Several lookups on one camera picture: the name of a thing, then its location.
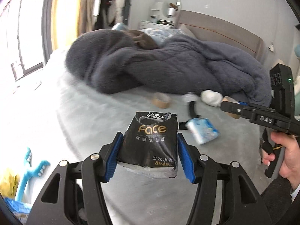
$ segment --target white cuff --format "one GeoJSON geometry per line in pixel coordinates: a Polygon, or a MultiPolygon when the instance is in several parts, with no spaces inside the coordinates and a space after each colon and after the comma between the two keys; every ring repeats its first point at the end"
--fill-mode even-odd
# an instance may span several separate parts
{"type": "Polygon", "coordinates": [[[293,193],[291,193],[292,202],[294,201],[294,199],[296,198],[297,194],[299,193],[299,190],[300,190],[300,185],[295,189],[295,191],[293,193]]]}

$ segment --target fluffy blanket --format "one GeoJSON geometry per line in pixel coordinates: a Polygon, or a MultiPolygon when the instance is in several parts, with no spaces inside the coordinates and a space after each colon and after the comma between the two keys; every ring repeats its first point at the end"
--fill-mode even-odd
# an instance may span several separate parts
{"type": "Polygon", "coordinates": [[[97,30],[74,41],[66,67],[97,91],[113,94],[145,85],[155,91],[197,95],[210,89],[238,101],[269,106],[270,77],[251,55],[224,43],[173,36],[144,50],[126,34],[97,30]]]}

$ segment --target hanging clothes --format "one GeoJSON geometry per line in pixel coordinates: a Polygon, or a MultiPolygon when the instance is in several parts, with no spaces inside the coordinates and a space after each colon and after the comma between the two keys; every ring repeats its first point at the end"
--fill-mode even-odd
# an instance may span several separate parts
{"type": "Polygon", "coordinates": [[[122,16],[123,16],[123,23],[126,25],[128,25],[130,6],[131,6],[130,0],[125,0],[122,16]]]}
{"type": "Polygon", "coordinates": [[[85,31],[90,32],[93,30],[96,17],[94,16],[94,1],[95,0],[86,0],[86,24],[85,31]]]}
{"type": "Polygon", "coordinates": [[[100,0],[99,15],[97,16],[97,21],[95,22],[93,30],[99,30],[109,27],[108,14],[111,4],[112,0],[100,0]]]}
{"type": "Polygon", "coordinates": [[[108,12],[108,23],[110,25],[112,25],[113,21],[115,21],[115,24],[123,22],[122,12],[124,3],[125,0],[112,0],[108,12]]]}

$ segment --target light blue pillow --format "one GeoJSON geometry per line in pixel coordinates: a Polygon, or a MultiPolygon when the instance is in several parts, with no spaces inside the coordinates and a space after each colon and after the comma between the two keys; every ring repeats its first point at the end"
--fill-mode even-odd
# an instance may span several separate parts
{"type": "Polygon", "coordinates": [[[167,38],[174,35],[186,35],[180,29],[142,29],[141,31],[149,35],[159,47],[163,45],[167,38]]]}
{"type": "Polygon", "coordinates": [[[116,25],[114,25],[112,27],[112,30],[116,30],[116,31],[127,31],[129,30],[127,25],[124,23],[117,23],[116,25]]]}

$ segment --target blue package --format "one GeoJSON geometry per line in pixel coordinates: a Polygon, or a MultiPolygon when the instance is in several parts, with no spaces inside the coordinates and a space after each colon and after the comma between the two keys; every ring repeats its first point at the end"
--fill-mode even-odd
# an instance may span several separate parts
{"type": "Polygon", "coordinates": [[[207,118],[193,118],[187,122],[187,128],[192,132],[199,145],[207,143],[219,136],[219,131],[207,118]]]}
{"type": "Polygon", "coordinates": [[[9,210],[15,215],[15,217],[19,219],[21,223],[26,224],[32,205],[19,202],[7,197],[4,197],[4,201],[9,210]]]}

